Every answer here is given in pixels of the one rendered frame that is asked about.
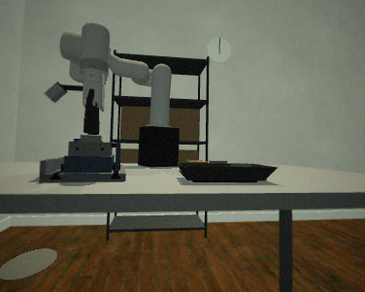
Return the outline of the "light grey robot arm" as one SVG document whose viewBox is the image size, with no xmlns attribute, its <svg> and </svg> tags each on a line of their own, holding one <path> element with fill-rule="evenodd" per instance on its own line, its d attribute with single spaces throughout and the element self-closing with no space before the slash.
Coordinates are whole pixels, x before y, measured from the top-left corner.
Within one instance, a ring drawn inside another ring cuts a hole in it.
<svg viewBox="0 0 365 292">
<path fill-rule="evenodd" d="M 172 79 L 170 68 L 165 64 L 158 64 L 151 70 L 144 62 L 113 55 L 111 48 L 109 52 L 109 48 L 110 31 L 106 26 L 97 22 L 86 23 L 83 26 L 82 34 L 65 31 L 60 39 L 60 53 L 63 58 L 70 60 L 70 77 L 74 81 L 83 83 L 80 69 L 99 69 L 109 74 L 110 68 L 119 77 L 131 78 L 138 85 L 149 86 L 151 87 L 150 120 L 147 126 L 172 128 L 169 126 Z M 77 58 L 81 58 L 81 64 Z M 83 91 L 83 87 L 57 82 L 45 92 L 45 95 L 56 103 L 67 93 L 67 90 Z"/>
</svg>

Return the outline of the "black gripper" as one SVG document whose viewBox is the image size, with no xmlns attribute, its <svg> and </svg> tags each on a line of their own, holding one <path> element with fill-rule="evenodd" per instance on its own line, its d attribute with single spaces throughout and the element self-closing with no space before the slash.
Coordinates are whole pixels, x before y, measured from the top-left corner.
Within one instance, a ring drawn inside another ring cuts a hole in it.
<svg viewBox="0 0 365 292">
<path fill-rule="evenodd" d="M 99 135 L 99 109 L 100 111 L 102 109 L 102 112 L 104 111 L 105 78 L 109 74 L 92 68 L 80 69 L 80 74 L 83 75 L 83 73 L 83 99 L 86 102 L 83 103 L 85 107 L 83 132 L 88 135 Z"/>
</svg>

